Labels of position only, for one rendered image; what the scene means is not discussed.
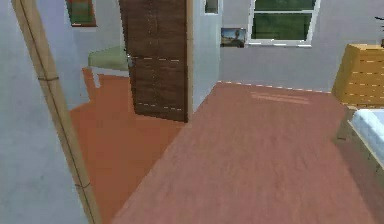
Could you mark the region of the white framed window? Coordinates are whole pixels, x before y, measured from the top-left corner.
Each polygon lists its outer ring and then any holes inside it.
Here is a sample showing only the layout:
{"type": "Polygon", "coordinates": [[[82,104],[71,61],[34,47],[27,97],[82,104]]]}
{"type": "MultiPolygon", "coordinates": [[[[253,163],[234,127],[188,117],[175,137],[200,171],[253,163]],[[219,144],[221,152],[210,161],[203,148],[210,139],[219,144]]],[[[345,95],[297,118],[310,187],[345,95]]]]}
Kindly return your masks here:
{"type": "Polygon", "coordinates": [[[310,47],[321,0],[251,0],[247,43],[310,47]]]}

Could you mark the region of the small white framed picture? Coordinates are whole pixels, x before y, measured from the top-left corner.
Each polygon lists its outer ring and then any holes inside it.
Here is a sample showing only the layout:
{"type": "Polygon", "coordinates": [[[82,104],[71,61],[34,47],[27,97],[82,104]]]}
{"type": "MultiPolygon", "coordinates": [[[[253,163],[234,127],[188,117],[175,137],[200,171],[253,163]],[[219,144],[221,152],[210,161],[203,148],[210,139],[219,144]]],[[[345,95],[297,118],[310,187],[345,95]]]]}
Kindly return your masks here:
{"type": "Polygon", "coordinates": [[[219,0],[205,0],[204,13],[205,14],[218,14],[219,13],[219,0]]]}

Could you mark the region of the small framed landscape picture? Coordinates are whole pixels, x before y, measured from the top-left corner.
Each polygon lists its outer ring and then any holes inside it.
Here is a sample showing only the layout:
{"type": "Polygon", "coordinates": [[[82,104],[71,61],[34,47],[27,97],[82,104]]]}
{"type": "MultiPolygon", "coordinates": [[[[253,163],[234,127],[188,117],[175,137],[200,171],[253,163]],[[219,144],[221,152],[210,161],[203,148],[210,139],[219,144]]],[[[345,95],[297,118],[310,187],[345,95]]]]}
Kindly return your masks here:
{"type": "Polygon", "coordinates": [[[246,30],[244,28],[222,28],[221,47],[243,48],[246,42],[246,30]]]}

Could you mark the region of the dark brown room door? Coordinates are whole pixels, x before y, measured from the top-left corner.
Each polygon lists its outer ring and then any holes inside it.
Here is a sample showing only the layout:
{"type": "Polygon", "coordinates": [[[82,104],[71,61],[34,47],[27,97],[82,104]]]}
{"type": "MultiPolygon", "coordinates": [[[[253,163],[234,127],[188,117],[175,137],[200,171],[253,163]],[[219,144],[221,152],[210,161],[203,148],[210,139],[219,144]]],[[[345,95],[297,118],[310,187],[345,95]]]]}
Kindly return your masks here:
{"type": "Polygon", "coordinates": [[[134,111],[188,120],[186,0],[119,0],[134,111]]]}

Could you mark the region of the yellow wooden chest of drawers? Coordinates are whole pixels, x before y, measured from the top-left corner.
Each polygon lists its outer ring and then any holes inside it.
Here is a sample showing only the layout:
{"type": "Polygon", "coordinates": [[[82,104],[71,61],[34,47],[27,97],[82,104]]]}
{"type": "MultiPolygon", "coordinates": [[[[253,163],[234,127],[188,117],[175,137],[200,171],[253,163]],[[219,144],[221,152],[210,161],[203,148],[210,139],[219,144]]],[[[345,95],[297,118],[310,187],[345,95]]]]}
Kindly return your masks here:
{"type": "Polygon", "coordinates": [[[380,45],[348,44],[331,93],[345,105],[384,107],[384,48],[380,45]]]}

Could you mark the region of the bed with white mattress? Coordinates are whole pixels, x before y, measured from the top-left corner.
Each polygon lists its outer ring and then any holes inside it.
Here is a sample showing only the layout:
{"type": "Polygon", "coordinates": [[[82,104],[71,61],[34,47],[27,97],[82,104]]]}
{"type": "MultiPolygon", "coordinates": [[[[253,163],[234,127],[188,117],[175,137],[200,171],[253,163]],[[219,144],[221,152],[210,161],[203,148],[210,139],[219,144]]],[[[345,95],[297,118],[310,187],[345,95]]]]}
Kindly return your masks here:
{"type": "Polygon", "coordinates": [[[350,140],[384,187],[384,108],[346,106],[335,140],[350,140]]]}

